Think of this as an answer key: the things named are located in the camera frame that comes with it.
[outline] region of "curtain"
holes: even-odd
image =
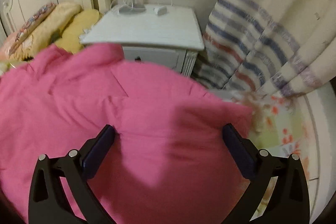
[[[203,38],[208,88],[288,97],[336,76],[336,0],[218,0]]]

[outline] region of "bolt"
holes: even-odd
[[[259,154],[263,157],[267,157],[268,156],[268,151],[265,150],[265,149],[262,149],[262,150],[259,151]]]
[[[46,154],[39,155],[39,160],[44,160],[46,158]]]
[[[71,151],[69,152],[69,156],[70,156],[71,158],[77,156],[77,154],[78,154],[78,151],[77,151],[77,150],[71,150]]]
[[[299,156],[298,156],[297,154],[292,154],[292,158],[293,158],[294,160],[298,160],[298,159],[299,159]]]

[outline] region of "black metal frame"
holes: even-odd
[[[79,151],[71,150],[66,156],[54,159],[47,155],[39,157],[29,196],[29,224],[116,224],[87,184],[87,179],[94,177],[113,144],[115,133],[114,128],[107,125]],[[291,155],[288,159],[279,158],[271,156],[266,150],[258,151],[231,124],[224,126],[222,135],[242,175],[251,180],[244,195],[222,224],[308,224],[308,187],[299,157]],[[86,220],[74,215],[60,177],[67,179]],[[278,180],[266,211],[261,217],[250,221],[271,177],[278,177]]]

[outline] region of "nightstand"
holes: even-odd
[[[155,7],[146,5],[145,12],[134,14],[119,14],[114,8],[81,42],[119,43],[128,60],[157,63],[189,77],[204,49],[196,16],[191,8],[178,6],[167,6],[167,14],[157,16]]]

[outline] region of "white device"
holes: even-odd
[[[160,6],[160,7],[154,8],[154,13],[158,16],[167,14],[167,6]]]

